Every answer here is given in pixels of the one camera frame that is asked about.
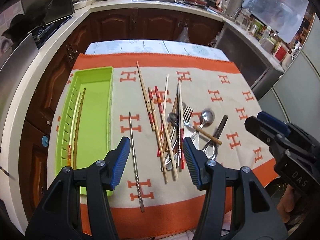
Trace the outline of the person right hand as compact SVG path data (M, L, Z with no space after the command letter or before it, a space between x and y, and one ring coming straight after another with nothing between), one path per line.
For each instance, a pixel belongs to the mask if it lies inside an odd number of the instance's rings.
M283 196L280 199L280 202L277 205L277 210L284 223L287 223L290 220L290 212L294 209L298 199L298 193L291 185L288 185Z

